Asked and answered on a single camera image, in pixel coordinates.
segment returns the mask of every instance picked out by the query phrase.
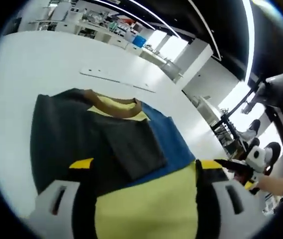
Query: blue box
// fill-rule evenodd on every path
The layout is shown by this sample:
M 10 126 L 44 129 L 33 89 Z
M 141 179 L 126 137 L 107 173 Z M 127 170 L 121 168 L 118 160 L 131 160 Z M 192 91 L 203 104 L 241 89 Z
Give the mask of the blue box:
M 143 38 L 142 36 L 136 36 L 136 38 L 133 40 L 132 44 L 141 48 L 146 43 L 146 41 L 147 40 L 145 38 Z

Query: window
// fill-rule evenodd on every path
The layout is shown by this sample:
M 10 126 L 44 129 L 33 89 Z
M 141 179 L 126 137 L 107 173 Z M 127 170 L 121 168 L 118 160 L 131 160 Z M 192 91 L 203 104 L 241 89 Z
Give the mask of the window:
M 174 61 L 179 54 L 183 51 L 183 49 L 187 46 L 188 42 L 178 38 L 176 36 L 172 36 L 168 39 L 166 44 L 161 48 L 160 54 L 171 61 Z
M 250 87 L 244 82 L 239 82 L 229 95 L 219 104 L 220 109 L 229 109 L 231 111 L 250 91 Z M 255 93 L 252 93 L 247 101 L 249 102 Z M 265 111 L 265 107 L 262 104 L 256 103 L 251 112 L 247 115 L 241 113 L 245 104 L 242 104 L 234 113 L 230 116 L 230 121 L 234 124 L 238 131 L 244 132 L 250 126 L 253 120 L 259 119 Z
M 146 44 L 150 44 L 152 49 L 155 50 L 166 35 L 167 34 L 165 32 L 156 30 L 152 33 Z

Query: gray fabric piece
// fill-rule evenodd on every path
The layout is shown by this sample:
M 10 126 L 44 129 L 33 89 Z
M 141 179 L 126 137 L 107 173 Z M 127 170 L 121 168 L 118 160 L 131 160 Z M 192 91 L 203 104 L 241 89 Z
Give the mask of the gray fabric piece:
M 166 160 L 147 120 L 102 126 L 114 155 L 132 180 L 163 167 Z

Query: yellow stripe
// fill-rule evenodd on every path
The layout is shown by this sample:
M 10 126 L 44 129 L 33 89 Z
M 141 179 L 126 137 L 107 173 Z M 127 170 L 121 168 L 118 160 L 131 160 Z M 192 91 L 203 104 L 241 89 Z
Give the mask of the yellow stripe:
M 245 184 L 245 189 L 246 190 L 249 190 L 252 186 L 254 185 L 254 183 L 251 183 L 250 181 L 248 181 L 246 184 Z
M 200 160 L 202 169 L 216 169 L 222 168 L 222 165 L 215 162 L 214 160 Z
M 88 159 L 76 161 L 70 166 L 70 168 L 76 168 L 76 169 L 90 168 L 92 160 L 93 158 L 88 158 Z

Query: dark gray fabric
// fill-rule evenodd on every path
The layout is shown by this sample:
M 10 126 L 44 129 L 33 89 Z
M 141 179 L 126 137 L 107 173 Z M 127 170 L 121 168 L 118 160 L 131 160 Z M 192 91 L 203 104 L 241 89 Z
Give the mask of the dark gray fabric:
M 91 107 L 88 102 L 39 95 L 36 101 L 30 139 L 32 174 L 38 193 L 57 177 L 68 173 L 69 166 L 93 155 L 97 147 L 92 133 L 87 133 L 83 115 Z
M 147 120 L 101 124 L 100 128 L 130 179 L 136 180 L 165 165 Z

